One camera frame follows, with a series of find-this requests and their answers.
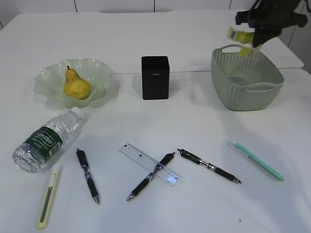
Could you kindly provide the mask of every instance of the yellow utility knife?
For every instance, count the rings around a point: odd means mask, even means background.
[[[49,185],[47,188],[47,193],[45,195],[43,207],[40,212],[40,217],[39,217],[39,221],[37,224],[38,229],[44,229],[48,225],[55,194],[56,194],[58,181],[60,178],[60,173],[61,173],[61,166],[54,165],[52,167],[52,173],[50,176]]]

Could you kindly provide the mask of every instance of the table surface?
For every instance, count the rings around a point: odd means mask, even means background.
[[[0,32],[1,75],[33,76],[64,59],[93,58],[118,74],[141,73],[142,56],[168,56],[171,72],[210,71],[214,49],[232,44],[227,33],[238,10],[164,13],[21,14]],[[303,63],[278,38],[262,52],[278,68]]]
[[[214,90],[210,72],[171,74],[168,100],[142,100],[141,75],[114,75],[106,98],[83,109],[79,137],[59,155],[64,166],[46,233],[311,231],[311,77],[281,71],[285,84],[266,109],[233,112]],[[34,77],[0,86],[0,232],[36,232],[47,172],[18,168],[13,150],[50,118],[67,112],[33,93]],[[232,148],[239,141],[279,171],[284,182]],[[171,187],[155,179],[131,202],[147,171],[118,152],[129,142],[158,161],[187,149],[242,180],[234,184],[179,154],[168,167],[181,176]],[[87,154],[101,195],[91,198],[78,159]]]

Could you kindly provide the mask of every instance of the black speaker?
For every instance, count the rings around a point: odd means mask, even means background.
[[[170,65],[167,56],[141,57],[141,73],[144,100],[169,98]]]

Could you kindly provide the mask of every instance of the water bottle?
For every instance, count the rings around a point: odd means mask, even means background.
[[[81,110],[74,107],[49,120],[14,151],[13,160],[25,171],[38,171],[70,139],[81,118]]]

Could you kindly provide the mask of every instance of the ruler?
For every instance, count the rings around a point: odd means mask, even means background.
[[[158,161],[154,160],[144,152],[141,152],[129,143],[124,144],[119,151],[151,173],[155,170],[155,166],[160,165],[162,169],[160,169],[155,175],[171,186],[174,186],[179,180],[179,176],[175,172],[160,164]]]

